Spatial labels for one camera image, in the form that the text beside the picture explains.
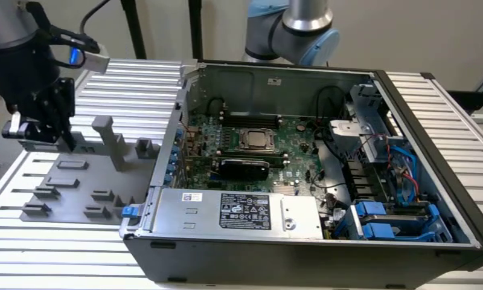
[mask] green circuit board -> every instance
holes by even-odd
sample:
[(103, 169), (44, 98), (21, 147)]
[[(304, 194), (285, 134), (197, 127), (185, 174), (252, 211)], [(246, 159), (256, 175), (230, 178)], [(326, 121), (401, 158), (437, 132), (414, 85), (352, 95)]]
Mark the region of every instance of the green circuit board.
[[(214, 170), (220, 148), (226, 154), (236, 151), (240, 144), (240, 131), (244, 128), (225, 127), (213, 118), (204, 115), (190, 117), (190, 128), (201, 128), (201, 134), (194, 135), (194, 146), (200, 153), (186, 158), (189, 168), (190, 189), (222, 189), (249, 192), (273, 192), (276, 185), (292, 186), (298, 195), (310, 195), (310, 183), (306, 181), (306, 172), (314, 176), (321, 170), (318, 155), (313, 154), (314, 128), (308, 126), (312, 120), (285, 117), (280, 129), (273, 129), (274, 154), (273, 156), (244, 155), (237, 159), (262, 160), (270, 163), (268, 179), (264, 181), (225, 181)], [(301, 132), (297, 126), (305, 126)], [(273, 164), (282, 164), (282, 153), (286, 152), (290, 163), (277, 168)]]

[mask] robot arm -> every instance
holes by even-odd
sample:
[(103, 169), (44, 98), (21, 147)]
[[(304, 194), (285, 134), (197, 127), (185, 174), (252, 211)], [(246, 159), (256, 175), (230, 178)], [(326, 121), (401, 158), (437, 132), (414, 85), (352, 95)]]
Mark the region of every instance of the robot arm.
[[(56, 60), (51, 45), (79, 49), (81, 63)], [(13, 114), (3, 129), (5, 138), (61, 140), (73, 150), (75, 81), (60, 77), (59, 67), (81, 68), (85, 51), (99, 53), (99, 43), (53, 26), (40, 3), (0, 0), (0, 96)]]
[(328, 0), (253, 0), (244, 60), (284, 58), (297, 65), (325, 66), (340, 42), (328, 4)]

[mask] power supply label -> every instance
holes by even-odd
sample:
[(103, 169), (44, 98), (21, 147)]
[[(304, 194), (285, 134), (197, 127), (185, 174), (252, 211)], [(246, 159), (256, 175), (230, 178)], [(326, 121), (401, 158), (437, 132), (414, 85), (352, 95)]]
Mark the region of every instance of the power supply label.
[(240, 230), (272, 230), (268, 195), (222, 193), (220, 226)]

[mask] black pole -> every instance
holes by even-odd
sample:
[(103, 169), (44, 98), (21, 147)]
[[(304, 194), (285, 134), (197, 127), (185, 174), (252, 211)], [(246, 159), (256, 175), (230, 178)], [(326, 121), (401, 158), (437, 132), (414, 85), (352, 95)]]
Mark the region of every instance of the black pole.
[(144, 35), (141, 33), (140, 18), (137, 16), (136, 0), (121, 0), (121, 6), (128, 18), (132, 45), (137, 59), (146, 59)]
[(193, 58), (202, 59), (202, 0), (188, 0)]

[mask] motherboard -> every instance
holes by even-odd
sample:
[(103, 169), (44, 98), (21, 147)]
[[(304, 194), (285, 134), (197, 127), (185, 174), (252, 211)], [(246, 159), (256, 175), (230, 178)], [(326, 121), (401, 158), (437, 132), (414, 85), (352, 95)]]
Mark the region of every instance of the motherboard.
[(313, 120), (193, 115), (188, 130), (189, 189), (312, 194), (310, 178), (321, 170)]

